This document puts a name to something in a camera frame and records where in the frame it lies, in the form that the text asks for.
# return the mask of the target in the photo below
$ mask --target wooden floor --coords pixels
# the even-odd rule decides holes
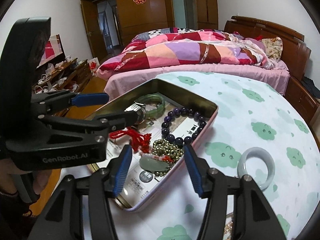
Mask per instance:
[[[106,83],[107,82],[101,78],[93,77],[89,81],[87,86],[84,88],[82,93],[90,94],[90,93],[103,92],[103,89],[105,88]],[[73,119],[84,119],[99,107],[101,106],[86,106],[81,108],[73,106],[67,113],[66,117],[73,118]],[[40,199],[37,201],[37,203],[30,206],[30,209],[32,210],[32,213],[34,215],[39,215],[41,213],[42,209],[44,208],[45,204],[50,198],[51,193],[53,192],[54,187],[56,186],[59,178],[60,178],[60,169],[53,170],[52,175],[50,176],[50,179],[49,179],[49,183],[47,187],[44,189],[44,191],[41,193]]]

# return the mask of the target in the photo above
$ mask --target person's hand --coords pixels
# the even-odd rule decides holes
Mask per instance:
[[[51,170],[38,171],[33,182],[33,189],[36,194],[40,194],[48,183]],[[4,193],[14,194],[17,189],[13,183],[11,174],[26,174],[28,172],[17,168],[11,159],[0,160],[0,190]]]

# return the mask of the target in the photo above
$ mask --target jade bangle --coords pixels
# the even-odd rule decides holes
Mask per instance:
[[[161,96],[157,94],[145,95],[145,96],[139,97],[135,101],[141,104],[151,104],[151,103],[158,104],[156,109],[146,111],[146,119],[150,119],[150,118],[157,119],[164,113],[165,101]]]
[[[271,182],[273,181],[273,178],[275,176],[276,166],[275,162],[273,161],[273,158],[271,157],[270,153],[268,153],[265,149],[260,147],[252,147],[250,149],[247,149],[240,157],[239,163],[238,163],[238,175],[241,178],[242,176],[248,174],[247,169],[245,167],[245,162],[248,158],[256,157],[264,161],[268,168],[268,177],[265,183],[258,184],[259,188],[263,191],[267,187],[270,186]]]

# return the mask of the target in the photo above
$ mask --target amethyst bead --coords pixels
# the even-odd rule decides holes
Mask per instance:
[[[170,116],[166,116],[164,118],[164,122],[171,122],[171,117]]]
[[[170,124],[168,122],[163,122],[161,124],[161,128],[169,128],[170,127]]]
[[[170,143],[174,143],[174,140],[175,140],[174,135],[173,135],[173,134],[168,134],[167,140],[168,140]]]
[[[187,116],[188,115],[188,108],[181,108],[180,113],[182,116]]]
[[[163,137],[167,137],[169,133],[170,133],[170,131],[167,128],[164,128],[161,130],[161,134]]]
[[[199,120],[199,122],[205,121],[205,117],[204,116],[199,116],[198,120]]]
[[[201,116],[201,114],[199,112],[195,112],[195,114],[193,115],[193,118],[198,121],[199,117]]]
[[[179,108],[175,108],[173,110],[173,112],[175,113],[176,116],[179,116],[180,115],[180,109]]]
[[[173,111],[168,112],[168,116],[170,116],[171,118],[174,118],[175,113]]]
[[[203,127],[198,127],[197,132],[201,133],[202,130],[203,130]]]
[[[205,127],[207,123],[205,121],[199,122],[199,127],[203,128]]]
[[[178,145],[178,146],[182,146],[183,145],[183,139],[181,137],[178,137],[174,140],[174,144]]]
[[[192,134],[192,138],[193,138],[193,140],[195,140],[197,137],[198,137],[198,132],[194,132],[193,134]]]
[[[185,145],[188,145],[192,143],[192,138],[190,136],[186,136],[183,141]]]
[[[192,118],[192,117],[194,116],[194,114],[195,114],[195,110],[193,110],[193,109],[189,109],[189,110],[188,110],[188,116],[189,116],[189,117]]]

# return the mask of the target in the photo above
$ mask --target clothing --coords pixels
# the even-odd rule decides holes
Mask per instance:
[[[0,192],[0,240],[25,240],[36,222],[18,193]]]
[[[315,98],[320,98],[320,90],[315,86],[312,79],[303,77],[301,83],[311,95]]]

